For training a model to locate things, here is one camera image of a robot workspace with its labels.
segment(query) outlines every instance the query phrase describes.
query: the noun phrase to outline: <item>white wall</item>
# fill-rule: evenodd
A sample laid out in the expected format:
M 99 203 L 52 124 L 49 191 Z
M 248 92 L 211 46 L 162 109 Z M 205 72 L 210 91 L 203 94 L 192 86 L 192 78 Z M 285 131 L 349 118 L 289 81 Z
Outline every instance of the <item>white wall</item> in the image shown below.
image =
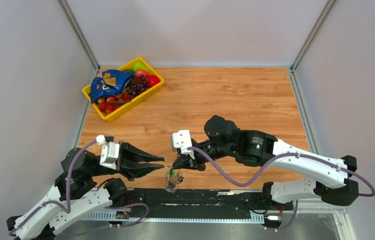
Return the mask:
M 290 65 L 327 0 L 69 0 L 101 65 Z
M 298 78 L 321 152 L 356 156 L 375 186 L 375 1 L 338 1 Z M 357 238 L 374 240 L 375 197 L 359 197 L 349 212 Z
M 94 74 L 57 1 L 0 1 L 0 239 L 62 172 Z

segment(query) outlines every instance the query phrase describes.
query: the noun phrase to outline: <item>blue plastic bag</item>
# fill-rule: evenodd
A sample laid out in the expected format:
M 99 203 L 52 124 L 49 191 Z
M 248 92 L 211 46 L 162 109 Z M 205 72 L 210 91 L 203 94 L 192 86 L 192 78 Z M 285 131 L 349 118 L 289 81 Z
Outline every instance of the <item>blue plastic bag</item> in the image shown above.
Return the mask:
M 133 73 L 110 69 L 102 72 L 102 77 L 95 77 L 90 85 L 90 102 L 100 98 L 120 95 L 127 83 L 135 76 Z

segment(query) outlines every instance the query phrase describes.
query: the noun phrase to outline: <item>plastic container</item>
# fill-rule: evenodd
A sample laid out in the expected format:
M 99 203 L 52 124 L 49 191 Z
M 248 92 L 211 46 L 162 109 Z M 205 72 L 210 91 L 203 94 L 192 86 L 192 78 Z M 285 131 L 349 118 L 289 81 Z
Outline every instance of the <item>plastic container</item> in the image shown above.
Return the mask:
M 143 100 L 149 98 L 150 96 L 152 96 L 153 94 L 155 94 L 156 92 L 158 92 L 159 90 L 161 90 L 163 88 L 163 85 L 164 85 L 164 78 L 161 77 L 143 58 L 141 57 L 136 57 L 135 59 L 129 61 L 128 63 L 124 64 L 123 66 L 117 68 L 118 70 L 122 71 L 124 69 L 132 69 L 133 67 L 133 64 L 137 61 L 141 61 L 147 68 L 147 72 L 150 74 L 150 75 L 156 75 L 158 78 L 159 78 L 159 83 L 156 84 L 155 86 L 149 88 L 148 90 L 144 91 L 142 94 L 140 94 L 139 96 L 133 98 L 131 100 L 131 102 L 128 102 L 124 105 L 122 105 L 120 108 L 118 108 L 117 110 L 105 115 L 104 113 L 102 113 L 99 108 L 98 108 L 98 105 L 96 103 L 92 103 L 92 106 L 93 108 L 96 110 L 97 114 L 99 114 L 99 116 L 105 120 L 105 121 L 108 121 L 108 122 L 111 122 L 112 120 L 120 117 L 122 114 L 124 114 L 125 112 L 127 112 L 128 110 L 130 110 L 131 108 L 133 108 L 134 106 L 138 105 L 140 102 L 142 102 Z M 91 97 L 89 96 L 89 93 L 91 92 L 91 85 L 87 85 L 85 87 L 83 87 L 83 90 L 82 90 L 83 94 L 86 96 L 86 98 L 89 100 L 89 102 L 91 101 Z

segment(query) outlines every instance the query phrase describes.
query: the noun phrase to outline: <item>green fruit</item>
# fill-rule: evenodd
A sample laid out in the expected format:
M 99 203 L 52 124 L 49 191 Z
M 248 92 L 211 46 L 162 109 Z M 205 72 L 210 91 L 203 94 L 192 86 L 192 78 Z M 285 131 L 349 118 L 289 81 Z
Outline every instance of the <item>green fruit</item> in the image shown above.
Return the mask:
M 141 61 L 136 61 L 135 63 L 133 63 L 133 67 L 131 68 L 133 69 L 133 71 L 138 71 L 138 70 L 145 70 L 145 71 L 148 71 L 147 67 L 145 66 L 145 64 Z
M 133 71 L 133 70 L 131 70 L 129 68 L 124 69 L 123 72 L 129 73 L 129 74 L 134 74 L 135 73 L 135 71 Z

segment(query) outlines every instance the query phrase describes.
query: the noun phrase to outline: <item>wooden tabletop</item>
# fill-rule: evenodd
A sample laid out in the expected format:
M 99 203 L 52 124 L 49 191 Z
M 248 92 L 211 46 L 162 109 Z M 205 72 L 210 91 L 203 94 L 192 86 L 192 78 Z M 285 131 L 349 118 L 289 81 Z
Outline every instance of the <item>wooden tabletop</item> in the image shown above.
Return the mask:
M 170 136 L 179 130 L 190 130 L 197 142 L 207 139 L 204 124 L 213 115 L 234 121 L 243 130 L 258 130 L 304 150 L 309 150 L 294 93 L 285 68 L 219 68 L 219 67 L 157 67 L 164 78 L 162 90 L 135 106 L 112 122 L 102 120 L 89 108 L 80 147 L 105 134 L 115 141 L 128 142 L 148 153 L 163 156 L 165 168 L 156 170 L 133 182 L 119 174 L 127 187 L 163 188 L 169 165 L 176 159 Z M 99 155 L 98 145 L 89 151 Z M 232 157 L 217 161 L 220 167 L 238 182 L 245 183 L 259 170 L 237 163 Z M 180 188 L 240 189 L 225 180 L 210 163 L 203 172 L 181 170 Z M 98 176 L 101 183 L 111 176 Z M 261 189 L 265 182 L 287 182 L 302 176 L 287 170 L 271 168 L 249 187 Z

